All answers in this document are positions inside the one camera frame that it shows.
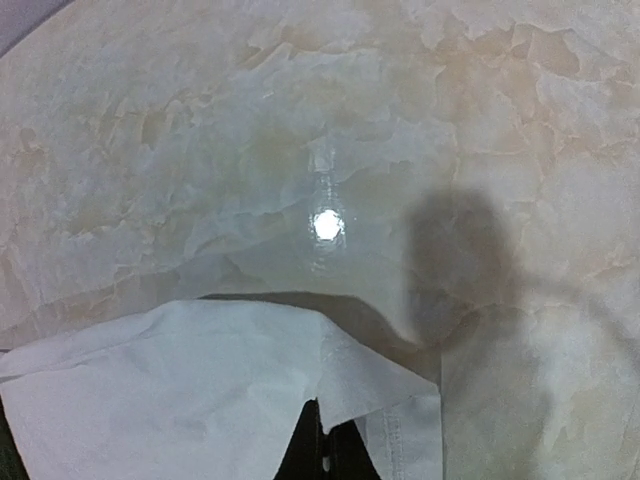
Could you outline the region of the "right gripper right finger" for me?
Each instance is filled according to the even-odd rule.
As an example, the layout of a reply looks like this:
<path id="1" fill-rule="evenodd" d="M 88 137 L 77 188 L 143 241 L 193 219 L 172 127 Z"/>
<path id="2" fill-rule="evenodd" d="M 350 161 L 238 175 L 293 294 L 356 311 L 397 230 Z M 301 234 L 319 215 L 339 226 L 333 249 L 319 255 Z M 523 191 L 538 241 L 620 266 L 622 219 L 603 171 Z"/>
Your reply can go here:
<path id="1" fill-rule="evenodd" d="M 332 428 L 327 441 L 328 479 L 380 480 L 353 420 Z"/>

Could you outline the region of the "white cloth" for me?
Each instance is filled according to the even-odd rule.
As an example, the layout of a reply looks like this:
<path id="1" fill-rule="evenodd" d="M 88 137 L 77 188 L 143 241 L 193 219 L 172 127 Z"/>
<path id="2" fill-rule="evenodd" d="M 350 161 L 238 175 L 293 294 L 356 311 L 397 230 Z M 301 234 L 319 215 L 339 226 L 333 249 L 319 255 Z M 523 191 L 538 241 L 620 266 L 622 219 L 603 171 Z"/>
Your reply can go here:
<path id="1" fill-rule="evenodd" d="M 316 400 L 323 478 L 353 420 L 380 479 L 444 475 L 441 398 L 348 296 L 172 301 L 1 356 L 1 405 L 31 479 L 274 479 Z"/>

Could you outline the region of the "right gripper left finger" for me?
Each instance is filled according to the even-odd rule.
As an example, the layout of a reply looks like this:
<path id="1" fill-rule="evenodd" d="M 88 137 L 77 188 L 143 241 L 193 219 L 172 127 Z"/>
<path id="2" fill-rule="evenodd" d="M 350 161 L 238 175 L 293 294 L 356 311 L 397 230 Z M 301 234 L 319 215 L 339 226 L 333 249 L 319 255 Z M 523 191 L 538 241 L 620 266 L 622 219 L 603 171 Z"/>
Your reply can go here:
<path id="1" fill-rule="evenodd" d="M 319 405 L 307 401 L 286 449 L 275 480 L 320 480 L 323 478 L 323 431 Z"/>

